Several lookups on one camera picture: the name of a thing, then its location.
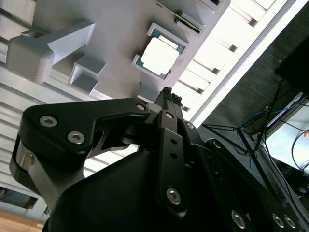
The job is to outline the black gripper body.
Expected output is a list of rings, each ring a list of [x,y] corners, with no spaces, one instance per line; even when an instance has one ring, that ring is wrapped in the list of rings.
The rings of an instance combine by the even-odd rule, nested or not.
[[[46,232],[239,232],[235,194],[213,151],[137,152],[59,198]]]

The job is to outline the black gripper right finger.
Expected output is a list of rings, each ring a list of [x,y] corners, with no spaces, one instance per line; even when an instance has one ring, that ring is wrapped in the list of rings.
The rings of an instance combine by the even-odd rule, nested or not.
[[[172,99],[194,168],[205,175],[222,214],[223,231],[303,232],[303,208],[294,202],[289,186],[276,188],[253,157],[263,179],[261,184],[222,143],[215,139],[203,142],[193,124],[183,120],[181,97],[173,94]]]

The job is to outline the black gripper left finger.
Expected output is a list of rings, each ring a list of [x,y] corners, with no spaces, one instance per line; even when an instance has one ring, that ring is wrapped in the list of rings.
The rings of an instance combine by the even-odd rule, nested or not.
[[[70,187],[137,152],[176,152],[185,164],[173,94],[166,87],[150,105],[127,98],[26,109],[10,163],[14,179],[52,213]]]

